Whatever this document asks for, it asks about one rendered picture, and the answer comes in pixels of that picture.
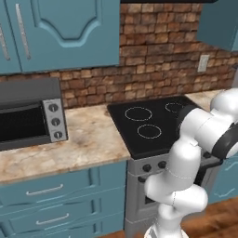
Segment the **teal wall cupboard door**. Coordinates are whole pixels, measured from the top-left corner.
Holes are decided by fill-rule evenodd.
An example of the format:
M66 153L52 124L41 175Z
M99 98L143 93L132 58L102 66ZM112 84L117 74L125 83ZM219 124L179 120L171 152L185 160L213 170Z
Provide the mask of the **teal wall cupboard door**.
M5 0L22 70L90 68L119 63L120 0ZM20 37L20 12L31 59Z
M7 14L7 5L5 0L0 0L0 23L4 32L7 43L7 50L10 60L6 60L3 49L0 44L0 74L20 73L20 61L18 51L15 45L15 39L10 25L9 16Z

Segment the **teal wall cupboard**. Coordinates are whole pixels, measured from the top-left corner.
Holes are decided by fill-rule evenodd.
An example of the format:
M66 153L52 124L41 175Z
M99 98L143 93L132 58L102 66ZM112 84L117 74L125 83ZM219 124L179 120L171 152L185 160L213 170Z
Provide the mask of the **teal wall cupboard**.
M197 40L238 52L238 0L218 0L203 4Z

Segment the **black range hood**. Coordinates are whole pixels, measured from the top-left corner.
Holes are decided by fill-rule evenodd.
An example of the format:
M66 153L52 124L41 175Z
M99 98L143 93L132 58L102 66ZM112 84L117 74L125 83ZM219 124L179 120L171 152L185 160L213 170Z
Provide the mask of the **black range hood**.
M213 4L218 0L120 0L121 4Z

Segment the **white wall socket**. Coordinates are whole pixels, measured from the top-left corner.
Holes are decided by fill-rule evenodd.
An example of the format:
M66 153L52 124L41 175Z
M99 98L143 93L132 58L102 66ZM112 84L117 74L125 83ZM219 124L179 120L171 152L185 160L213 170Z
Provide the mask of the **white wall socket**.
M200 57L199 64L198 64L198 69L197 69L198 73L203 73L203 72L206 71L208 60L209 60L208 55L202 55Z

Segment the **teal drawer front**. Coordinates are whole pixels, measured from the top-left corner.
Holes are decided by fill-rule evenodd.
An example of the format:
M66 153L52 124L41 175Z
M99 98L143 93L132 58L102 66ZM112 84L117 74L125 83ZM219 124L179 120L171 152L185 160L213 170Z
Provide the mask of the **teal drawer front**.
M64 187L55 192L35 196L25 194L26 192L58 187L60 184L63 184ZM0 186L0 207L38 204L71 194L87 195L92 192L121 187L125 184L126 161L123 161Z
M12 215L3 215L0 217L0 222L6 226L7 233L47 231L74 222L84 222L92 218L120 213L124 210L124 204L125 198L121 193L103 192L89 197L72 198L68 201L32 208ZM66 219L41 226L35 224L37 220L58 218L67 213L70 216Z
M123 228L123 214L118 213L51 231L5 235L4 229L0 226L0 238L97 238L98 236L120 231Z

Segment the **teal base cupboard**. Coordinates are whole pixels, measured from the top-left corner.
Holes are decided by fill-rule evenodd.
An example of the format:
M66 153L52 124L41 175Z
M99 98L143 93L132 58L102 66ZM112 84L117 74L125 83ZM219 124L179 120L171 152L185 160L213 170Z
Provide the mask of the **teal base cupboard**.
M208 203L213 204L238 196L238 153L220 166Z

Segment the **grey toaster oven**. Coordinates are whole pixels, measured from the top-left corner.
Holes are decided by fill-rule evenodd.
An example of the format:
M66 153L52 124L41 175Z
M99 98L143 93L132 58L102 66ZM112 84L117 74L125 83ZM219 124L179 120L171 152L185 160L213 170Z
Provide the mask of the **grey toaster oven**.
M59 109L51 112L50 104ZM51 120L59 118L53 126ZM61 139L54 133L60 131ZM59 78L0 83L0 152L68 139Z

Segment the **black hob stove range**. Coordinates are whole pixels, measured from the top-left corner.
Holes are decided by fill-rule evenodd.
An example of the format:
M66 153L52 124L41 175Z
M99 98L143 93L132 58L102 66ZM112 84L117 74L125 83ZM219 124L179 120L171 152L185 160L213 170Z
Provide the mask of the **black hob stove range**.
M179 138L179 112L195 103L185 96L149 99L111 104L108 111L129 153L126 184L126 238L143 234L154 223L158 204L144 193L144 182L150 175L165 170L158 163ZM150 172L142 167L149 164Z

